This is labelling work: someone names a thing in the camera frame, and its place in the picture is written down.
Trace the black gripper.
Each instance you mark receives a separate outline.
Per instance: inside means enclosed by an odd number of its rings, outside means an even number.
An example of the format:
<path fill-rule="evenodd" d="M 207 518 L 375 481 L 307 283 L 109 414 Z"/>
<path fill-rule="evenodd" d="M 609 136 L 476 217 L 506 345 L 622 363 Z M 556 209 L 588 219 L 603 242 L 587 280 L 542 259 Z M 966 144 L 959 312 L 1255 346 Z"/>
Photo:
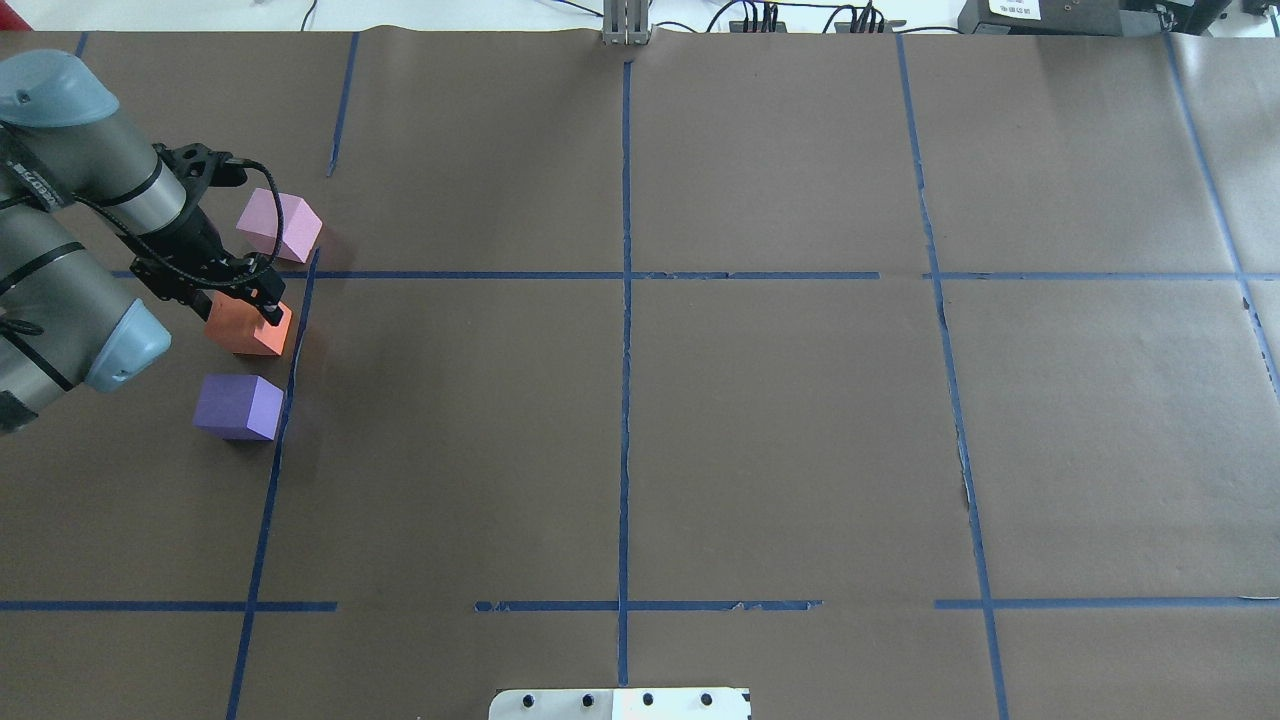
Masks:
<path fill-rule="evenodd" d="M 211 293 L 250 301 L 262 320 L 279 327 L 285 281 L 270 263 L 236 258 L 206 214 L 195 209 L 159 231 L 131 238 L 131 272 L 160 300 L 210 306 Z"/>

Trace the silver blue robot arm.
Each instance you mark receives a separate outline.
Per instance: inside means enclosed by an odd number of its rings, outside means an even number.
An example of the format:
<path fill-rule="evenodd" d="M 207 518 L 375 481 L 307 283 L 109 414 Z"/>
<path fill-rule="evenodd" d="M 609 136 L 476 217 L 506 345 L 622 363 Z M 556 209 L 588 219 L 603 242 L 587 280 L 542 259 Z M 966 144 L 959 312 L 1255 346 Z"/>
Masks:
<path fill-rule="evenodd" d="M 133 254 L 157 299 L 209 319 L 211 292 L 284 320 L 283 242 L 236 256 L 200 206 L 264 165 L 201 143 L 150 143 L 76 55 L 35 49 L 1 64 L 4 434 L 79 386 L 110 393 L 172 346 L 166 328 L 68 231 L 58 213 L 95 213 Z"/>

